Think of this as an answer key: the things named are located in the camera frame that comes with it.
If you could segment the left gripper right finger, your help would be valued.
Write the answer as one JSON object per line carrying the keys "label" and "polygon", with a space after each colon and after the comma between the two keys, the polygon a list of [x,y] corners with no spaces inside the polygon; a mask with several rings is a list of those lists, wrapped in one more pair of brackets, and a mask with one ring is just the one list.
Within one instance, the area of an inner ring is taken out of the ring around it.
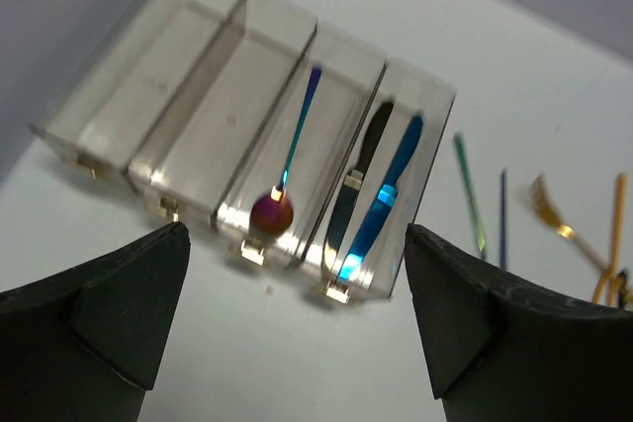
{"label": "left gripper right finger", "polygon": [[450,421],[628,421],[632,315],[535,285],[428,228],[405,263],[433,396]]}

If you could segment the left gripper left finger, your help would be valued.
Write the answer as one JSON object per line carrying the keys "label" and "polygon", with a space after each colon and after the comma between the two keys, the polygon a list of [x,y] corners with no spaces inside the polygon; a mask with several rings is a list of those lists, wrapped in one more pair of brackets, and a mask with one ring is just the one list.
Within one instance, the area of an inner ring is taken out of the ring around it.
{"label": "left gripper left finger", "polygon": [[135,421],[153,390],[191,241],[168,223],[1,294],[4,421]]}

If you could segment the orange chopstick long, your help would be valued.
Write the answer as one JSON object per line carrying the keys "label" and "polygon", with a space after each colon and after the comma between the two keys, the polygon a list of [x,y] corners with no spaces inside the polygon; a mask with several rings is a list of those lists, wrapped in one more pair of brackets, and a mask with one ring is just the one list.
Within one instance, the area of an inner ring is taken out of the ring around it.
{"label": "orange chopstick long", "polygon": [[611,286],[611,279],[613,274],[614,271],[611,266],[608,266],[605,270],[601,272],[592,294],[592,303],[599,304],[601,302],[602,294],[604,292],[610,293],[609,289]]}

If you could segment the black spoon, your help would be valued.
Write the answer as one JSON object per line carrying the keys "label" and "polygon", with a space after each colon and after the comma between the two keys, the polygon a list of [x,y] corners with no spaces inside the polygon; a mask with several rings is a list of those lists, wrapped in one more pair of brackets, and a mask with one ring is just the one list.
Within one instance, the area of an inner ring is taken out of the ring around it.
{"label": "black spoon", "polygon": [[628,287],[628,279],[629,275],[625,269],[621,270],[615,280],[616,288],[617,288],[617,307],[620,309],[624,309],[628,303],[632,302],[632,292]]}

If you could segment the blue knife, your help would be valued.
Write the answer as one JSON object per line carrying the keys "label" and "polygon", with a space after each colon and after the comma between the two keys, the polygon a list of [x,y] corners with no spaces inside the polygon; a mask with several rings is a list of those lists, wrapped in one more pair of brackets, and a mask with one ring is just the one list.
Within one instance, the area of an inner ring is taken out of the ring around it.
{"label": "blue knife", "polygon": [[399,193],[398,182],[415,153],[423,125],[424,118],[422,114],[417,114],[410,119],[377,195],[368,209],[348,253],[342,261],[337,274],[340,280],[352,281],[359,277],[362,264],[396,203]]}

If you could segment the black knife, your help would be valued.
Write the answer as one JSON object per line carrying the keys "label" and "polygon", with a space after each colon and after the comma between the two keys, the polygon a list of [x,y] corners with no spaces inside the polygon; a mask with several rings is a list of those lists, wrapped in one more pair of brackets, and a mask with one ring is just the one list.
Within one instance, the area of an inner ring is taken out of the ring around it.
{"label": "black knife", "polygon": [[330,217],[322,249],[321,265],[330,273],[333,272],[336,257],[352,217],[365,175],[367,174],[393,108],[393,100],[386,100],[381,103],[365,130],[356,163],[344,176]]}

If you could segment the rainbow spoon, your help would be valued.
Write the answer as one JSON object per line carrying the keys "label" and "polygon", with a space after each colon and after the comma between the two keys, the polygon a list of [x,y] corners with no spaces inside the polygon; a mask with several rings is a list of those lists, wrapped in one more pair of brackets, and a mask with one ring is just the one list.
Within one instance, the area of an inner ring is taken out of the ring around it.
{"label": "rainbow spoon", "polygon": [[322,66],[317,64],[311,71],[300,115],[280,179],[278,183],[272,187],[271,191],[261,195],[251,208],[249,229],[266,238],[277,238],[281,236],[290,227],[294,219],[294,209],[289,197],[287,185],[297,146],[321,76]]}

